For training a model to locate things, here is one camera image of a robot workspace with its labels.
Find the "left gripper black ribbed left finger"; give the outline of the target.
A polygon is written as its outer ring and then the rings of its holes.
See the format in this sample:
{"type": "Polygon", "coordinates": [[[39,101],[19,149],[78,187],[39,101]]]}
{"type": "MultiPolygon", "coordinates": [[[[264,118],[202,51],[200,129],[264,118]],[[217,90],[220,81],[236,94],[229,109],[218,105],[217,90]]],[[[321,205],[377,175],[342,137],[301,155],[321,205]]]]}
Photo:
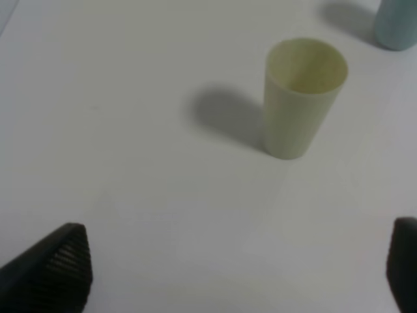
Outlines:
{"type": "Polygon", "coordinates": [[[1,268],[1,312],[83,312],[92,283],[86,227],[66,223],[1,268]]]}

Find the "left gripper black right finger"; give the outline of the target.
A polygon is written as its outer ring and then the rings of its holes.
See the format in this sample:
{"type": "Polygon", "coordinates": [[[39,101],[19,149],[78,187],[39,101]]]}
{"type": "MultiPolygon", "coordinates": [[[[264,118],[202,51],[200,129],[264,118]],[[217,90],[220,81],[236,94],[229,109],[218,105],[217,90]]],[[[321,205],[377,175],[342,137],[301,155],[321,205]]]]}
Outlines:
{"type": "Polygon", "coordinates": [[[416,313],[416,219],[397,218],[386,262],[386,277],[400,312],[416,313]]]}

